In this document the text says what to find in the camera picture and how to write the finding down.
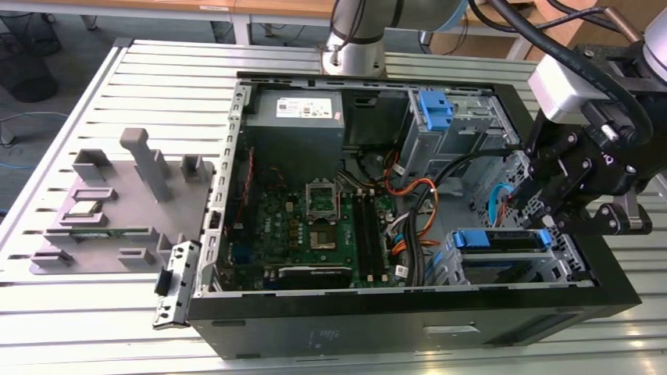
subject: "white sticker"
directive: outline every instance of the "white sticker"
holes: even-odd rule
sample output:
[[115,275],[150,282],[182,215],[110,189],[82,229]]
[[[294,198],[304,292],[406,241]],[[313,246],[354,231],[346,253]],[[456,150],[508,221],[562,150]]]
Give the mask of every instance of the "white sticker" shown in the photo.
[[406,277],[406,267],[396,266],[396,272],[393,274],[398,277]]
[[216,10],[217,12],[229,12],[229,8],[225,6],[209,6],[209,5],[201,5],[200,10]]
[[465,332],[478,332],[473,326],[434,326],[424,327],[425,334],[462,334]]
[[401,176],[405,173],[405,168],[402,168],[400,165],[393,164],[392,166],[393,172],[397,173],[398,176]]
[[330,99],[280,98],[274,110],[276,117],[293,119],[330,119]]

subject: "blue drive bracket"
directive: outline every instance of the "blue drive bracket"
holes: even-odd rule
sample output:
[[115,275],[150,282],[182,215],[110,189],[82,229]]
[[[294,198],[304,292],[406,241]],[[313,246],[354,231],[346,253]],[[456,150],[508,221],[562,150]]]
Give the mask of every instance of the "blue drive bracket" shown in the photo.
[[449,103],[442,91],[418,91],[418,104],[426,117],[426,129],[442,131],[449,129],[454,119],[454,105]]

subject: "ram slot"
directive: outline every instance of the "ram slot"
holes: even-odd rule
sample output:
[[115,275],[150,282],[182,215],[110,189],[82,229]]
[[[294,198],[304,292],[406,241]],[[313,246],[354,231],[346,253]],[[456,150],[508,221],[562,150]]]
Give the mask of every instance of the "ram slot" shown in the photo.
[[352,202],[352,213],[354,215],[354,238],[356,238],[356,259],[358,265],[358,277],[361,280],[370,274],[369,252],[368,252],[368,233],[364,226],[364,199],[354,197]]
[[364,230],[369,254],[369,274],[378,280],[384,274],[384,254],[378,243],[378,222],[377,213],[374,211],[374,198],[370,195],[364,196]]

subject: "wastebasket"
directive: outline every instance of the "wastebasket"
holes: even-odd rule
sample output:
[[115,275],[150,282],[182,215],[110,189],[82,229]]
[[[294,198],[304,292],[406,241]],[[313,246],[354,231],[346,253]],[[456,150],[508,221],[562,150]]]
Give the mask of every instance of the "wastebasket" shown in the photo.
[[0,34],[0,86],[23,103],[46,100],[58,90],[43,59],[27,53],[9,33]]
[[46,13],[2,11],[0,20],[29,53],[47,56],[59,50],[58,36]]

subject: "aluminum extrusion table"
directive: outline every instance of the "aluminum extrusion table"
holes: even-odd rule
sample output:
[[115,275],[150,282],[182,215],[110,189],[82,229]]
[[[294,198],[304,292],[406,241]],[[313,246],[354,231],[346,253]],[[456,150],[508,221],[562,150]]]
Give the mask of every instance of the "aluminum extrusion table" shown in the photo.
[[[640,196],[653,233],[606,240],[644,303],[522,348],[222,361],[192,328],[152,330],[153,274],[29,273],[79,148],[129,159],[117,138],[125,127],[144,127],[166,159],[200,153],[214,161],[236,71],[316,73],[317,67],[317,53],[304,48],[134,41],[111,49],[0,226],[0,373],[664,373],[667,204],[656,186]],[[529,62],[389,53],[386,67],[394,78],[512,84],[537,110]]]

